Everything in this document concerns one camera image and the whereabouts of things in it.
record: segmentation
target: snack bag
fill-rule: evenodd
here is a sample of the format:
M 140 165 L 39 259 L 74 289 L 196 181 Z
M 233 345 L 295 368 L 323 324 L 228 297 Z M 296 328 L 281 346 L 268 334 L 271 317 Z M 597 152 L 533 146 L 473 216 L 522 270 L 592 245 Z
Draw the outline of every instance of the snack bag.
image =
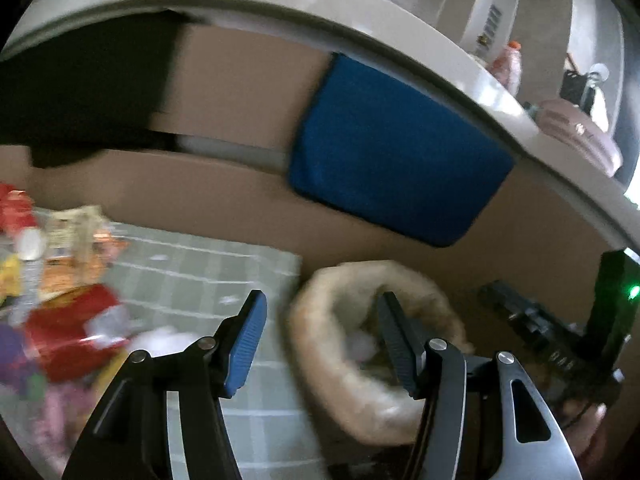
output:
M 127 245 L 113 237 L 110 222 L 95 205 L 53 212 L 46 234 L 49 244 L 39 290 L 42 301 L 97 283 Z
M 104 285 L 76 288 L 32 310 L 24 334 L 52 382 L 83 377 L 129 342 L 127 309 Z

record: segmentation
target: purple object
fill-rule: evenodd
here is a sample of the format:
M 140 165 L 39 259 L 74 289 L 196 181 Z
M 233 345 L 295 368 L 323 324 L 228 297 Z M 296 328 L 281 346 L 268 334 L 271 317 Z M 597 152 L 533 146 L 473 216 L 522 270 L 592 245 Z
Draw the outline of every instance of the purple object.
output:
M 0 324 L 0 383 L 21 396 L 28 393 L 28 379 L 38 371 L 24 353 L 24 336 L 7 324 Z

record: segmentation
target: yellow object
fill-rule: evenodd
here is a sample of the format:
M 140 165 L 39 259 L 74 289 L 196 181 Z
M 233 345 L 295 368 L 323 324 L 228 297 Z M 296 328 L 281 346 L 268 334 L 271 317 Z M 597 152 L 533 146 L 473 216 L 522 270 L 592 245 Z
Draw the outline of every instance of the yellow object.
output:
M 124 361 L 129 357 L 129 352 L 127 350 L 123 350 L 116 357 L 114 357 L 111 362 L 104 367 L 104 369 L 100 372 L 96 380 L 94 381 L 94 385 L 92 386 L 92 390 L 95 394 L 95 403 L 97 404 L 104 393 L 107 391 L 109 384 L 113 381 L 113 378 L 116 376 L 120 367 L 124 364 Z
M 78 296 L 82 296 L 86 291 L 91 288 L 91 285 L 79 286 L 69 292 L 60 294 L 51 300 L 43 301 L 40 304 L 40 308 L 59 308 L 61 306 L 70 305 Z
M 7 296 L 20 296 L 20 260 L 16 254 L 9 256 L 0 266 L 0 303 Z

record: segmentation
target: metal screw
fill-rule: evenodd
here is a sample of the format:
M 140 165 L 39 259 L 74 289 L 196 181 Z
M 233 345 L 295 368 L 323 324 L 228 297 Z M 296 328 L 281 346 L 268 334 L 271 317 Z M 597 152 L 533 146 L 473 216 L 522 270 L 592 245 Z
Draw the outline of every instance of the metal screw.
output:
M 434 349 L 437 352 L 442 352 L 447 348 L 447 342 L 444 341 L 444 339 L 440 339 L 439 337 L 436 337 L 431 341 L 429 341 L 429 346 L 430 348 Z
M 141 363 L 146 359 L 146 350 L 136 350 L 129 356 L 132 363 Z
M 500 352 L 498 354 L 498 359 L 506 365 L 512 365 L 516 361 L 516 358 L 509 352 Z
M 215 348 L 218 343 L 211 336 L 201 337 L 198 339 L 198 346 L 203 350 L 211 350 Z

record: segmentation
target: green led light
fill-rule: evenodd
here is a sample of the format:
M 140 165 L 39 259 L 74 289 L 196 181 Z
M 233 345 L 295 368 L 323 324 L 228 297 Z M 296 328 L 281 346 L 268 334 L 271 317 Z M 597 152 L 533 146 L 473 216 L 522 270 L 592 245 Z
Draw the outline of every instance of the green led light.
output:
M 640 294 L 640 285 L 632 286 L 629 290 L 629 299 L 634 300 Z

